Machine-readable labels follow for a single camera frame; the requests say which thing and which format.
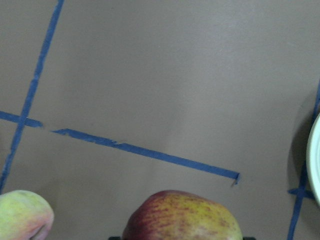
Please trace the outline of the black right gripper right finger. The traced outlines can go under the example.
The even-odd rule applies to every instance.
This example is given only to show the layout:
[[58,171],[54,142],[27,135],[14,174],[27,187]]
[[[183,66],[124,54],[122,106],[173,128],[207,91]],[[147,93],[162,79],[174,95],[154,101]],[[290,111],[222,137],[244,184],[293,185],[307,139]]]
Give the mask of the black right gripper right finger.
[[242,240],[254,240],[254,237],[247,237],[247,236],[245,236],[245,237],[242,238]]

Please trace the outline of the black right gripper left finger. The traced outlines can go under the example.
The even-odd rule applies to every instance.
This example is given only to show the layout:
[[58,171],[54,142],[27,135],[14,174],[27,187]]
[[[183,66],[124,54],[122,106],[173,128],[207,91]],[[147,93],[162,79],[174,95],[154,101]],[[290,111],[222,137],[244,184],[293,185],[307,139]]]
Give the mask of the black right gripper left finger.
[[121,240],[122,238],[120,236],[110,236],[108,240]]

